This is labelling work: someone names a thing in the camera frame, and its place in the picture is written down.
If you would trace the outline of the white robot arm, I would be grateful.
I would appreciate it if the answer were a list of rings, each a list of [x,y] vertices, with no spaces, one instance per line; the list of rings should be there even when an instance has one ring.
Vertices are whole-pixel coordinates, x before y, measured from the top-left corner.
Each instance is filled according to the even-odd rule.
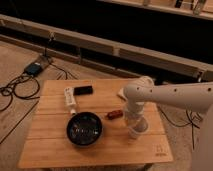
[[[150,77],[129,82],[123,88],[131,114],[140,102],[156,102],[204,114],[190,171],[213,171],[213,82],[154,85]]]

